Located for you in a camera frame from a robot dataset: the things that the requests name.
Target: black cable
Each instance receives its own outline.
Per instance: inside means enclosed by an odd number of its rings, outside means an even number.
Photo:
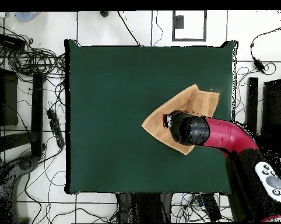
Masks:
[[[33,220],[32,223],[31,223],[31,224],[34,224],[35,220],[37,219],[37,217],[39,216],[39,214],[40,214],[40,212],[41,212],[41,210],[42,210],[42,205],[41,205],[36,199],[34,199],[34,198],[32,198],[31,196],[29,196],[29,194],[27,193],[27,190],[26,190],[26,189],[27,189],[27,185],[28,185],[28,183],[29,183],[29,181],[30,181],[30,176],[31,176],[31,174],[29,173],[29,178],[27,179],[26,185],[24,186],[24,191],[25,191],[26,195],[27,195],[31,200],[35,201],[35,202],[38,203],[39,206],[40,206],[40,210],[39,210],[38,214],[35,216],[34,220]]]
[[[129,30],[128,26],[125,23],[125,20],[123,19],[123,17],[120,15],[120,12],[118,11],[118,15],[121,18],[121,20],[123,21],[126,29],[129,31],[130,35],[134,38],[135,42],[137,43],[138,46],[140,46],[140,44],[138,43],[138,41],[136,40],[136,38],[134,37],[134,35],[131,33],[131,31]]]
[[[154,46],[158,43],[158,41],[162,40],[162,35],[163,35],[163,29],[158,25],[158,23],[157,23],[157,17],[158,17],[158,10],[157,10],[157,13],[156,13],[156,25],[157,25],[157,27],[160,28],[162,34],[161,34],[160,39],[155,42]]]
[[[268,31],[268,32],[266,32],[266,33],[261,33],[261,34],[257,35],[257,36],[252,40],[251,45],[250,45],[250,54],[251,54],[253,60],[256,60],[256,58],[255,58],[255,57],[253,56],[253,54],[252,54],[252,48],[254,47],[254,41],[255,41],[258,37],[260,37],[260,36],[262,36],[262,35],[269,34],[269,33],[273,33],[273,32],[275,32],[275,31],[280,31],[280,30],[281,30],[281,27],[278,27],[277,29]]]
[[[267,69],[265,69],[265,71],[268,71],[268,70],[269,70],[269,64],[272,64],[272,65],[274,66],[274,71],[273,71],[272,73],[263,73],[264,75],[267,75],[267,76],[273,75],[273,74],[276,72],[276,65],[275,65],[274,63],[272,63],[272,62],[270,62],[270,63],[268,63],[268,64],[265,64],[265,68],[268,67]],[[247,69],[248,72],[247,72],[247,73],[239,73],[239,70],[241,70],[241,69]],[[243,66],[243,67],[241,67],[240,69],[238,69],[238,71],[237,71],[237,74],[238,74],[238,75],[242,75],[243,77],[237,82],[237,84],[238,84],[238,85],[237,85],[237,89],[238,89],[239,99],[236,98],[236,100],[239,102],[239,104],[236,105],[235,109],[237,109],[240,104],[243,105],[243,108],[242,108],[241,110],[239,110],[238,112],[236,112],[235,115],[237,115],[237,114],[238,114],[239,112],[241,112],[241,111],[244,111],[244,114],[246,115],[245,109],[246,109],[247,107],[246,107],[246,106],[244,105],[244,103],[241,101],[240,83],[242,82],[242,80],[243,80],[248,74],[252,74],[252,73],[259,72],[259,71],[254,71],[255,69],[256,69],[256,67],[255,67],[254,69],[252,69],[252,70],[249,70],[248,67]]]
[[[103,222],[105,222],[105,223],[111,223],[111,222],[109,222],[108,219],[105,218],[105,217],[100,217],[100,216],[94,215],[94,214],[92,214],[92,213],[86,211],[86,210],[83,209],[83,208],[77,208],[76,210],[73,210],[73,211],[70,211],[70,212],[67,212],[67,213],[61,213],[61,214],[55,215],[54,218],[53,218],[52,221],[51,221],[51,224],[53,223],[54,219],[55,219],[57,216],[69,215],[69,214],[71,214],[71,213],[73,213],[73,212],[75,212],[75,211],[84,211],[84,212],[87,213],[88,215],[97,217],[97,218],[99,218],[101,221],[103,221]]]

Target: floor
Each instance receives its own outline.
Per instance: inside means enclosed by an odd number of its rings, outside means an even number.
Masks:
[[[254,68],[250,54],[250,44],[257,35],[271,31],[281,26],[281,11],[279,10],[208,10],[206,22],[206,41],[172,41],[173,11],[133,11],[120,12],[132,34],[142,46],[221,46],[226,40],[237,40],[239,43],[237,50],[237,81],[247,73],[248,69]],[[131,46],[135,45],[135,40],[125,28],[117,12],[110,12],[109,16],[104,18],[99,12],[41,12],[35,19],[27,23],[20,23],[16,20],[13,13],[7,13],[6,18],[0,18],[0,25],[10,29],[17,34],[25,34],[33,39],[32,47],[42,47],[52,50],[56,55],[63,54],[64,39],[74,39],[82,46]],[[189,15],[189,13],[179,11],[179,15]],[[191,37],[190,33],[184,33],[185,38]],[[281,78],[281,31],[261,36],[254,42],[254,56],[268,64],[266,67],[268,74],[276,71],[272,75],[264,75],[260,72],[250,76],[259,77],[259,96],[258,100],[258,131],[261,128],[262,116],[262,83]],[[245,77],[237,91],[237,98],[241,94],[241,101],[245,102],[246,83],[249,76]],[[57,84],[59,79],[54,79],[52,83]],[[27,104],[31,104],[30,92],[31,84],[19,81],[17,110],[22,116],[23,121],[30,129],[31,109]],[[54,87],[46,82],[44,88],[44,107],[48,108],[51,102],[55,102],[55,93],[50,91]],[[57,108],[57,115],[60,120],[61,129],[65,130],[65,113],[62,107]],[[245,112],[240,111],[236,115],[236,120],[244,122]],[[24,128],[20,122],[16,127],[6,127],[6,135],[23,131]],[[44,115],[44,135],[43,140],[47,144],[47,157],[58,152],[57,144],[52,137],[47,116]],[[30,145],[21,146],[2,153],[2,159],[5,161],[18,157],[22,152],[28,149]],[[47,175],[55,185],[50,185],[49,179],[44,174],[44,168],[48,167]],[[97,216],[109,217],[115,210],[117,200],[114,194],[96,194],[80,193],[78,195],[67,195],[64,192],[65,184],[65,150],[55,159],[51,159],[39,166],[31,173],[27,192],[36,200],[42,202],[42,209],[35,223],[46,223],[46,209],[50,208],[50,220],[53,223],[92,223],[98,220]],[[28,176],[25,175],[17,190],[17,208],[19,215],[30,217],[31,222],[37,215],[40,206],[32,201],[24,193],[24,185]],[[231,212],[228,208],[229,202],[226,197],[220,197],[220,206],[222,215],[231,218]],[[181,202],[182,194],[175,194],[173,204]],[[179,206],[172,207],[174,215],[180,210]]]

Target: control buttons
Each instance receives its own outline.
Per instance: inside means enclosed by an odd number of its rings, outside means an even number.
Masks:
[[[279,196],[279,195],[280,195],[280,192],[279,192],[279,190],[277,190],[277,189],[273,190],[272,192],[273,192],[273,194],[276,195],[276,196]]]
[[[270,185],[271,187],[275,188],[275,189],[281,189],[281,180],[275,176],[268,176],[266,178],[266,182],[268,185]]]

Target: tan towel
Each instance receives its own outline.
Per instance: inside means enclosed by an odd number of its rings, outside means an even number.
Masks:
[[[170,130],[163,127],[163,114],[181,110],[188,111],[195,116],[212,117],[218,104],[218,99],[219,93],[200,91],[197,85],[194,84],[152,112],[143,122],[142,127],[160,142],[187,155],[192,151],[194,145],[185,146],[174,141]]]

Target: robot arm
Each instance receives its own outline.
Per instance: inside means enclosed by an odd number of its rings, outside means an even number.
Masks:
[[[232,122],[177,110],[164,115],[163,124],[180,144],[218,148],[224,153],[237,208],[245,215],[239,221],[281,221],[281,179],[249,133]]]

